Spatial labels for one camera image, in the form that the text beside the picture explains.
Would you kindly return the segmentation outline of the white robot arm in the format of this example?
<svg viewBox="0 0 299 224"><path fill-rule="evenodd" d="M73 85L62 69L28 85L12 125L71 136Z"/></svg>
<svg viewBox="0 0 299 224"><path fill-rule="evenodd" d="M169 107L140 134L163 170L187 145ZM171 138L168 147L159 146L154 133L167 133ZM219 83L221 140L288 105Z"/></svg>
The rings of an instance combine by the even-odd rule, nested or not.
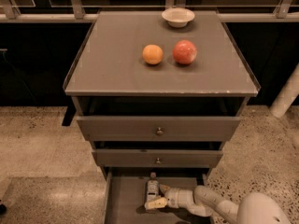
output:
<svg viewBox="0 0 299 224"><path fill-rule="evenodd" d="M160 184L159 190L163 195L147 199L144 204L147 210L168 206L184 208L199 217L210 217L216 212L229 224L291 224L281 207L259 192L252 192L235 204L206 186L189 190Z"/></svg>

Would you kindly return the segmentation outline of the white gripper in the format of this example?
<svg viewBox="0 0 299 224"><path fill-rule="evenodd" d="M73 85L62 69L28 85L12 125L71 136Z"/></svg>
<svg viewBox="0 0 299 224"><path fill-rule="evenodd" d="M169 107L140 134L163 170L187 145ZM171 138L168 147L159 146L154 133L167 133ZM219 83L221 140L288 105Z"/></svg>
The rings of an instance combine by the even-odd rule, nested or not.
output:
<svg viewBox="0 0 299 224"><path fill-rule="evenodd" d="M164 197L157 197L148 202L144 206L147 210L165 208L167 205L171 208L186 207L186 193L183 189L170 188L167 185L160 184L159 189L164 193Z"/></svg>

